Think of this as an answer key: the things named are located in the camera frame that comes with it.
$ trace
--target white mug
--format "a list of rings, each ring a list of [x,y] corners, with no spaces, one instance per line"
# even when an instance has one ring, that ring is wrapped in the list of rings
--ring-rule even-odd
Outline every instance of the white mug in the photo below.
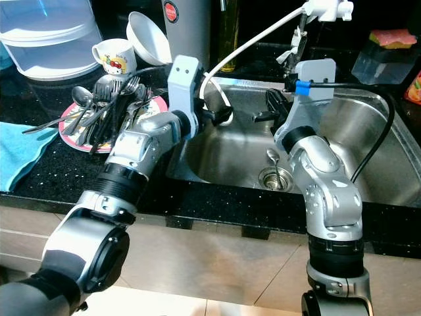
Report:
[[[92,46],[92,55],[109,74],[129,74],[136,71],[133,45],[126,39],[112,38]]]

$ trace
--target sink strainer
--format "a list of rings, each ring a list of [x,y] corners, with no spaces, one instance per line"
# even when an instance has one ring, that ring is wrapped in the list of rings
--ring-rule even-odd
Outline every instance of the sink strainer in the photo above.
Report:
[[[279,177],[281,180],[280,188],[278,189],[278,180],[276,178],[275,167],[268,167],[263,169],[259,174],[259,184],[264,189],[280,192],[288,192],[293,187],[292,176],[285,169],[278,167]]]

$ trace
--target metal bracket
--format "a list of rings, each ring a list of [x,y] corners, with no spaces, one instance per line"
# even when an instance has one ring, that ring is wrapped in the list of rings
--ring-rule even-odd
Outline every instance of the metal bracket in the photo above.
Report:
[[[301,81],[335,82],[336,64],[333,59],[301,61],[295,67]],[[294,97],[294,103],[285,123],[276,131],[274,139],[277,147],[284,150],[282,140],[291,130],[300,126],[310,126],[316,133],[320,131],[320,119],[334,97],[334,89],[312,88],[309,95]]]
[[[197,58],[178,55],[168,77],[168,97],[170,111],[181,111],[189,119],[190,132],[187,140],[196,136],[199,131],[194,107],[195,79],[201,63]]]

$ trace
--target blue connector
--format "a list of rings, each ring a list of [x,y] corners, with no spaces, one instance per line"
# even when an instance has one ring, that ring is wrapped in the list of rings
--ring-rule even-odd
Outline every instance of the blue connector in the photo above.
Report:
[[[296,81],[295,83],[295,93],[301,95],[309,95],[310,94],[310,82],[309,81]]]

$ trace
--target clear plastic container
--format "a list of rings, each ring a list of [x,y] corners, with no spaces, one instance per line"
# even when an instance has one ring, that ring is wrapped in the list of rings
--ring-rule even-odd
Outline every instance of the clear plastic container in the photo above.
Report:
[[[100,66],[91,48],[102,40],[98,27],[81,38],[42,47],[5,45],[17,70],[34,80],[65,80],[91,72]]]
[[[89,0],[0,0],[0,40],[35,47],[85,36],[95,26]]]
[[[351,73],[362,84],[400,84],[413,68],[416,49],[384,49],[368,41],[360,52]]]

